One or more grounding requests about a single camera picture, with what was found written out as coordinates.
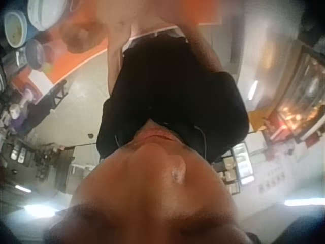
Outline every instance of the person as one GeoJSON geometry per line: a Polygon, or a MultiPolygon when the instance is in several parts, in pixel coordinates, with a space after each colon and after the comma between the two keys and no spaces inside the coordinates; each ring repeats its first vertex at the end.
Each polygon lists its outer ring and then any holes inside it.
{"type": "Polygon", "coordinates": [[[108,91],[97,149],[55,243],[250,243],[211,163],[248,133],[232,76],[192,25],[143,38],[108,27],[108,91]]]}

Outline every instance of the display case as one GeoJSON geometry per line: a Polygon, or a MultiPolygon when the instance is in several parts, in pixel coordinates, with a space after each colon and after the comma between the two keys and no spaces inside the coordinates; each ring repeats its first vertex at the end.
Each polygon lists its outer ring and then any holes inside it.
{"type": "Polygon", "coordinates": [[[255,180],[249,153],[244,142],[222,155],[217,162],[213,163],[213,168],[232,195],[240,193],[240,185],[255,180]]]}
{"type": "Polygon", "coordinates": [[[303,47],[277,112],[300,142],[325,123],[324,105],[325,61],[312,49],[303,47]]]}
{"type": "Polygon", "coordinates": [[[234,146],[233,154],[237,162],[240,183],[245,185],[253,182],[255,180],[253,176],[253,167],[246,144],[242,142],[234,146]]]}

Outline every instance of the lips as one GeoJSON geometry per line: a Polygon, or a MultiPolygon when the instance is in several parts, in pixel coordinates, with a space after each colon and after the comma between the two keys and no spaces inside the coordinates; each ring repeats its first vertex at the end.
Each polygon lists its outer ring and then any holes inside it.
{"type": "Polygon", "coordinates": [[[180,140],[174,136],[169,130],[161,127],[151,127],[151,128],[144,128],[140,130],[134,137],[134,142],[141,142],[145,141],[152,137],[158,137],[163,140],[175,141],[180,142],[180,140]]]}

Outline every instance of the white bowl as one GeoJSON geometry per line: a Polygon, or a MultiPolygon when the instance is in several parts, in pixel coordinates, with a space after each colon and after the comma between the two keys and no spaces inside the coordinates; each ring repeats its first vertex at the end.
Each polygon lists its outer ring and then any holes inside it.
{"type": "Polygon", "coordinates": [[[27,20],[19,10],[11,10],[4,16],[5,34],[10,46],[17,48],[22,46],[27,37],[27,20]]]}

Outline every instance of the fluorescent light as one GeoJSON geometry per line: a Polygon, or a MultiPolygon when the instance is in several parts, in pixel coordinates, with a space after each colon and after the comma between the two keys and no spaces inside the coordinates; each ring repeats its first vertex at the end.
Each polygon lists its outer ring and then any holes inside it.
{"type": "Polygon", "coordinates": [[[41,205],[41,204],[27,205],[27,206],[25,206],[25,210],[30,215],[33,215],[38,218],[52,217],[55,215],[55,212],[58,211],[52,207],[49,207],[46,205],[41,205]]]}
{"type": "Polygon", "coordinates": [[[22,187],[22,186],[20,186],[20,185],[15,185],[15,188],[17,188],[17,189],[19,189],[19,190],[21,190],[21,191],[23,191],[23,192],[28,192],[28,193],[31,192],[30,189],[27,189],[27,188],[22,187]]]}
{"type": "Polygon", "coordinates": [[[249,93],[248,93],[248,99],[251,101],[254,97],[254,94],[255,94],[255,91],[256,91],[256,88],[257,88],[257,84],[258,84],[258,80],[256,80],[254,82],[254,84],[252,85],[252,87],[250,88],[249,90],[249,93]]]}
{"type": "Polygon", "coordinates": [[[242,185],[251,183],[255,180],[254,176],[249,176],[247,178],[241,179],[242,185]]]}
{"type": "Polygon", "coordinates": [[[284,205],[289,206],[289,207],[309,206],[309,205],[325,205],[325,198],[286,200],[284,202],[284,205]]]}

